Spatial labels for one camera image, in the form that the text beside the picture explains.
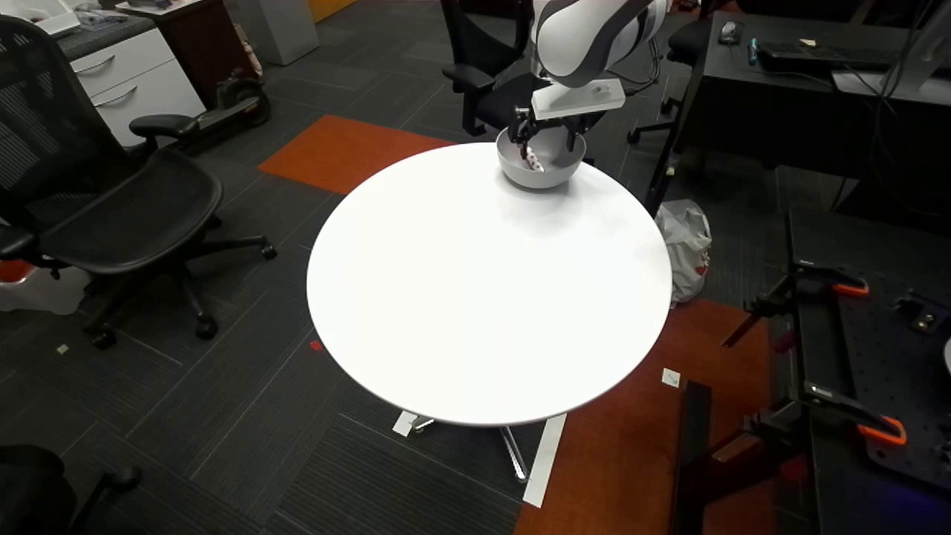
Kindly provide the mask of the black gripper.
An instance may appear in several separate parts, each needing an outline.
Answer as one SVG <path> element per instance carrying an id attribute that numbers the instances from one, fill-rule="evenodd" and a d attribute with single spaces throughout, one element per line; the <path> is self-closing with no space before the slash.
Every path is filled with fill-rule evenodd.
<path id="1" fill-rule="evenodd" d="M 580 138 L 580 126 L 574 119 L 537 119 L 530 107 L 518 107 L 507 120 L 507 135 L 513 146 L 525 149 L 536 135 L 558 129 L 564 146 L 574 149 Z"/>

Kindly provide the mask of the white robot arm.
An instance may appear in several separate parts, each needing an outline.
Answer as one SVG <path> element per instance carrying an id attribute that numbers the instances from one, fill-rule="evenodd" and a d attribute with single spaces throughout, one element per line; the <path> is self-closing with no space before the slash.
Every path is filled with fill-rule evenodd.
<path id="1" fill-rule="evenodd" d="M 525 146 L 544 126 L 582 129 L 585 119 L 619 108 L 628 95 L 614 64 L 650 40 L 671 0 L 531 0 L 530 100 L 507 132 Z"/>

